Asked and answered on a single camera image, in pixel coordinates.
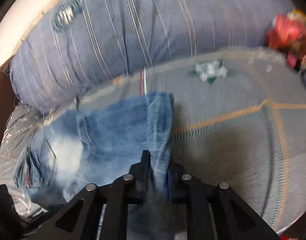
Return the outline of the grey patterned bed sheet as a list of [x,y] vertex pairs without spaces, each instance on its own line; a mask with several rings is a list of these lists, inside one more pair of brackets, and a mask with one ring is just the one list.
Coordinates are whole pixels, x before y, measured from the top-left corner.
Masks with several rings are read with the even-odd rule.
[[0,146],[0,184],[19,215],[42,209],[13,172],[41,125],[70,109],[102,109],[151,93],[173,97],[171,160],[208,184],[228,183],[276,231],[306,211],[306,89],[279,53],[233,49],[154,67],[52,109],[19,104]]

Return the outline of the blue plaid pillow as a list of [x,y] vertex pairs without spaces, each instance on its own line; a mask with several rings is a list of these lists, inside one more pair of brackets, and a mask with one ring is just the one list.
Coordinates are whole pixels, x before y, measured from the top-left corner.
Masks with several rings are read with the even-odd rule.
[[292,0],[60,0],[21,41],[9,69],[18,99],[48,112],[87,89],[161,62],[257,47]]

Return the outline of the blue denim jeans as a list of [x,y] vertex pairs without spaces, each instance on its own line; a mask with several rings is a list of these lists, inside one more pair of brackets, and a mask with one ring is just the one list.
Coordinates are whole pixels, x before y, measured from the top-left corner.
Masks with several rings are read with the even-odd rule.
[[173,97],[135,96],[102,109],[70,109],[41,125],[21,152],[14,183],[49,211],[68,203],[87,184],[112,183],[150,152],[146,200],[129,211],[130,239],[173,239],[181,230],[167,199]]

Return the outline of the red orange clothing pile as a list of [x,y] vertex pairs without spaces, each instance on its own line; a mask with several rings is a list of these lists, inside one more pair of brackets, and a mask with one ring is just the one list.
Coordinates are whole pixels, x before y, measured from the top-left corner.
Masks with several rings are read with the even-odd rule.
[[265,44],[286,55],[291,69],[306,69],[306,15],[293,9],[286,15],[278,14],[265,32]]

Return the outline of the dark brown wooden headboard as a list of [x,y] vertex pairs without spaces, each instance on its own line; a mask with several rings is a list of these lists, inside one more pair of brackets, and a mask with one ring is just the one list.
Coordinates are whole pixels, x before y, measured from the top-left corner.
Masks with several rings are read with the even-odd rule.
[[11,56],[0,66],[0,141],[4,134],[6,122],[19,102],[8,75],[12,59]]

